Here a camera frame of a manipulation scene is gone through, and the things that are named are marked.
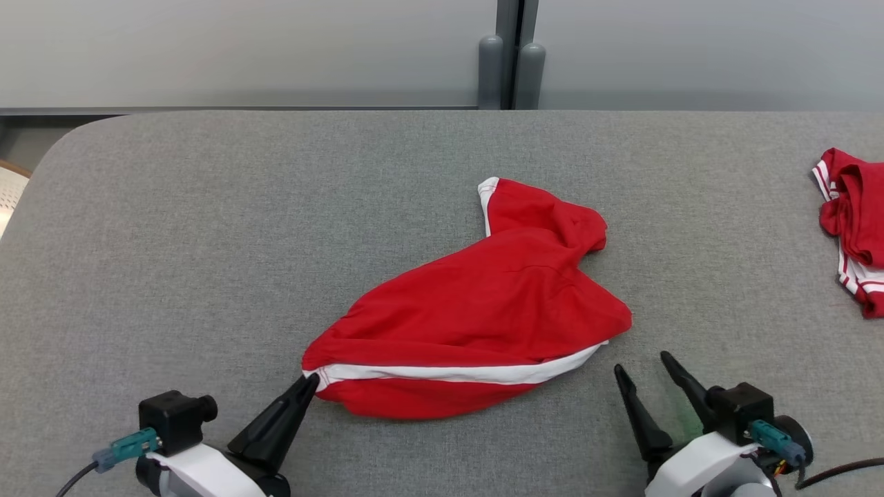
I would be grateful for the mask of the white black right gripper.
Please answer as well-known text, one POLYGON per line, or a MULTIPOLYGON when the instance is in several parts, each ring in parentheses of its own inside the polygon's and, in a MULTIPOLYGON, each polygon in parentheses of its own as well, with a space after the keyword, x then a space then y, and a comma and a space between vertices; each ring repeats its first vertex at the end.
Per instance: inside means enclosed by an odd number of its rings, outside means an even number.
POLYGON ((708 389, 672 353, 661 351, 660 359, 670 378, 687 396, 703 425, 703 432, 707 433, 694 438, 671 457, 672 437, 654 421, 641 402, 634 381, 621 364, 615 365, 615 379, 644 462, 663 463, 669 457, 645 488, 644 495, 691 496, 725 472, 742 455, 755 452, 760 445, 754 442, 739 445, 717 432, 718 419, 707 402, 708 389))

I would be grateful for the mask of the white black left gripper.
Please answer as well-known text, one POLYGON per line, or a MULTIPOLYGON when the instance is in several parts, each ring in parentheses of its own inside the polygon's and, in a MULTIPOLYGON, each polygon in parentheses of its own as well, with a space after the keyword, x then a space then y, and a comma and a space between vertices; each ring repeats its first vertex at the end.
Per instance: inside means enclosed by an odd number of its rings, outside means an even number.
POLYGON ((155 496, 290 496, 279 473, 320 384, 301 376, 229 444, 199 444, 174 456, 145 455, 145 487, 155 496))

